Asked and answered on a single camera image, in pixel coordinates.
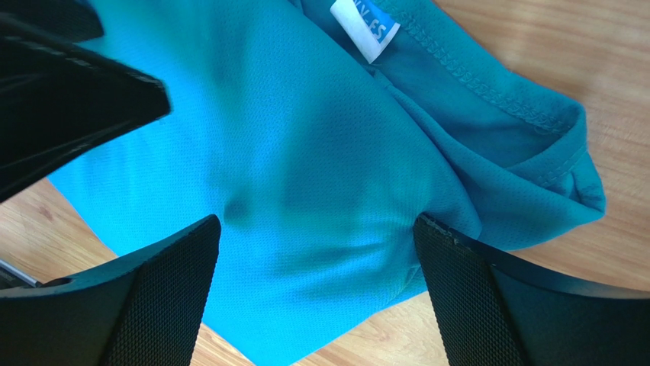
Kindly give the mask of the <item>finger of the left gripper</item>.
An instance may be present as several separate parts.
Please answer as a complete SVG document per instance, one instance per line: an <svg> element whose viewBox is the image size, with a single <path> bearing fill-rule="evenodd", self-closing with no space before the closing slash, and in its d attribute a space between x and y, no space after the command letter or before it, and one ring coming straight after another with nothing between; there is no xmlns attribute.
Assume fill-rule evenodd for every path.
<svg viewBox="0 0 650 366"><path fill-rule="evenodd" d="M160 80L82 47L87 1L1 3L1 198L170 112Z"/></svg>

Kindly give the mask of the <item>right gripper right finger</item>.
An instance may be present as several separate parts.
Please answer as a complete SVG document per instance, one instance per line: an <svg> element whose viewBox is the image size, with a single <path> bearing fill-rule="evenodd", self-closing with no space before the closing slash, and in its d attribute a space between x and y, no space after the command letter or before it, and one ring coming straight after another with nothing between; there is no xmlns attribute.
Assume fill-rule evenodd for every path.
<svg viewBox="0 0 650 366"><path fill-rule="evenodd" d="M649 294L562 274L426 215L413 238L451 365L647 365Z"/></svg>

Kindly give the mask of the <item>teal blue t-shirt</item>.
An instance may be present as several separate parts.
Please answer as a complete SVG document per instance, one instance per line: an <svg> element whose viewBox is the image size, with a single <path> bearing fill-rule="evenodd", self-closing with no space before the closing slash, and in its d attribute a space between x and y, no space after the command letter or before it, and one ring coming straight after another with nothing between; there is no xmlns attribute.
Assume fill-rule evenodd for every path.
<svg viewBox="0 0 650 366"><path fill-rule="evenodd" d="M290 365L425 291L420 214L503 250L605 213L583 107L504 68L429 1L356 1L396 36L367 64L329 1L94 1L86 47L163 80L172 113L50 181L123 255L207 216L204 322Z"/></svg>

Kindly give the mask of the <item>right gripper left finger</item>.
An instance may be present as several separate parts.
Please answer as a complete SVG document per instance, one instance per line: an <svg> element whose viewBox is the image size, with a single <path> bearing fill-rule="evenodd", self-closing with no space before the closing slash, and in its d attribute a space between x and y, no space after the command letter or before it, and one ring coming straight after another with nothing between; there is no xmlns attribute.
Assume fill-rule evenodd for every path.
<svg viewBox="0 0 650 366"><path fill-rule="evenodd" d="M38 287L1 292L3 365L188 365L215 265L214 215Z"/></svg>

